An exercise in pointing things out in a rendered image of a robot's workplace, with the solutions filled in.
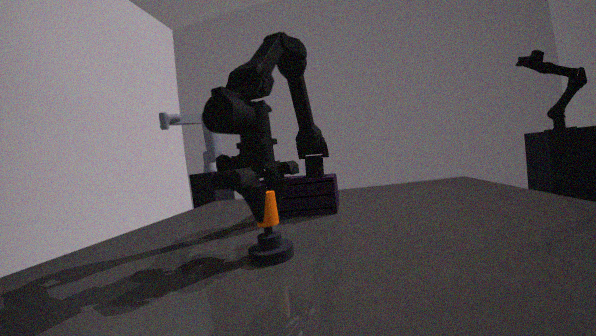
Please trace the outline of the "orange knob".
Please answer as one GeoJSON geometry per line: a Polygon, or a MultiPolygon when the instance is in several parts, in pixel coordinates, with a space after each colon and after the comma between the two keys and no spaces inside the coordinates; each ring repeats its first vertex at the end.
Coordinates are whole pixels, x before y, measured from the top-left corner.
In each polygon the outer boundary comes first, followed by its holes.
{"type": "Polygon", "coordinates": [[[274,190],[266,191],[263,222],[257,222],[258,227],[275,226],[279,224],[276,198],[274,190]]]}

